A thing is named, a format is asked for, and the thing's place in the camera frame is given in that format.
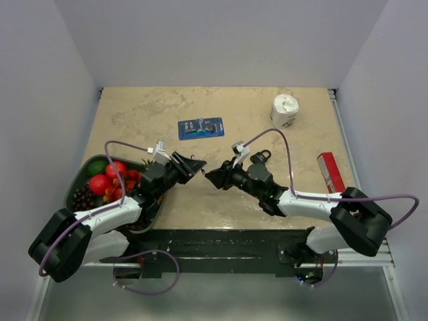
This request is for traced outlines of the black padlock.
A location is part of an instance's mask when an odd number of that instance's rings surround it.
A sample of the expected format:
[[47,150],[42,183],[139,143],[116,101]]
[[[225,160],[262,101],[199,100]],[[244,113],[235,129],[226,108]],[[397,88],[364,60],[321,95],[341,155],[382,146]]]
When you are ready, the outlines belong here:
[[259,152],[256,152],[255,154],[250,156],[250,161],[253,164],[266,164],[268,160],[270,159],[272,153],[270,150],[261,150]]

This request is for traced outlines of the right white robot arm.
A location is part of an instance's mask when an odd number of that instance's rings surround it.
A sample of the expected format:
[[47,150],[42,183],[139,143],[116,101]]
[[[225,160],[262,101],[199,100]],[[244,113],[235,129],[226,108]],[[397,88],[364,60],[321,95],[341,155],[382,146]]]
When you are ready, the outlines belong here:
[[277,184],[263,164],[243,169],[226,160],[218,169],[205,173],[205,178],[217,189],[236,187],[255,197],[268,215],[327,221],[327,227],[307,228],[305,240],[287,248],[299,263],[312,263],[330,250],[345,248],[374,257],[392,224],[386,211],[372,201],[364,202],[364,194],[354,187],[325,195],[292,191]]

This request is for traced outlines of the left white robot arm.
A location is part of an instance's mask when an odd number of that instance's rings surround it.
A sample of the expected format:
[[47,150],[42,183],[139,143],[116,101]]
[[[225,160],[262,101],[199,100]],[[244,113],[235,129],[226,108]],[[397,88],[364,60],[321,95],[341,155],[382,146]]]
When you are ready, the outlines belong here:
[[86,211],[56,211],[28,250],[39,275],[63,282],[91,261],[109,257],[134,261],[138,246],[121,229],[140,222],[151,227],[166,193],[177,184],[186,184],[206,164],[174,152],[165,164],[148,165],[140,183],[124,198]]

